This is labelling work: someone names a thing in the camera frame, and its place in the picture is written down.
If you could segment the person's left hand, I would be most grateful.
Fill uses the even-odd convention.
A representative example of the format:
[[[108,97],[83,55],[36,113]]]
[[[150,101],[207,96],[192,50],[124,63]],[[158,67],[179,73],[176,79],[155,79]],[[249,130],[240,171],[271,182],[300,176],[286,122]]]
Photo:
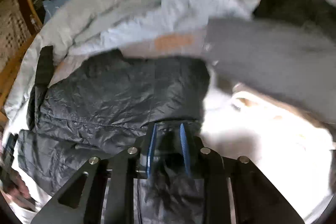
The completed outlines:
[[[30,199],[30,193],[27,185],[22,180],[21,175],[16,171],[12,170],[11,175],[14,177],[14,185],[9,186],[8,190],[5,190],[5,197],[9,202],[18,202],[18,197],[22,196],[26,199]]]

